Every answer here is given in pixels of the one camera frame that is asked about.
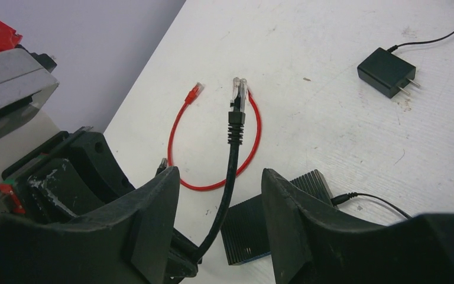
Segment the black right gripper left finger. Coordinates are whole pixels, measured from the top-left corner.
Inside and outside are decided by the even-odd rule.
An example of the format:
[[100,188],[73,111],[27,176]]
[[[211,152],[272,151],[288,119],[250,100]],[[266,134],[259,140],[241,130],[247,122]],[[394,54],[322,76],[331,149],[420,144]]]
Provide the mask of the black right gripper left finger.
[[163,283],[178,168],[64,224],[0,214],[0,283]]

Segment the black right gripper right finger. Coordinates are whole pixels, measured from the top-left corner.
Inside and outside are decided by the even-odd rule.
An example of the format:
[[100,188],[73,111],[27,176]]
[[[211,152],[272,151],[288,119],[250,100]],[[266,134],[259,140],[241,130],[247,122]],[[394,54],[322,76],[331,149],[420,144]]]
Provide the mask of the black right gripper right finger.
[[454,214],[384,226],[344,213],[264,169],[277,283],[454,283]]

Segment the small black labelled switch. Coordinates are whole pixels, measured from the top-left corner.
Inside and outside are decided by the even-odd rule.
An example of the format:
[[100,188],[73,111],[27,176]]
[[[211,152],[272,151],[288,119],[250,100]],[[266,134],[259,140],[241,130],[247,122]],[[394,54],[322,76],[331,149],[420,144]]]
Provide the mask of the small black labelled switch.
[[[332,204],[332,194],[327,181],[317,169],[291,180],[290,183],[318,200]],[[271,254],[260,194],[231,206],[220,232],[230,266],[239,266]]]

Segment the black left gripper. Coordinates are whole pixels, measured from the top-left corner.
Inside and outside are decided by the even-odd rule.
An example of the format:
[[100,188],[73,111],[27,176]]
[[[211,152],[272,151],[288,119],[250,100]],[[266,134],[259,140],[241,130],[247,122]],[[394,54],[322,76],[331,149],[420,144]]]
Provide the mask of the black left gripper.
[[[101,133],[59,132],[2,173],[0,214],[64,224],[140,188],[117,164]],[[194,277],[196,245],[173,227],[163,283]]]

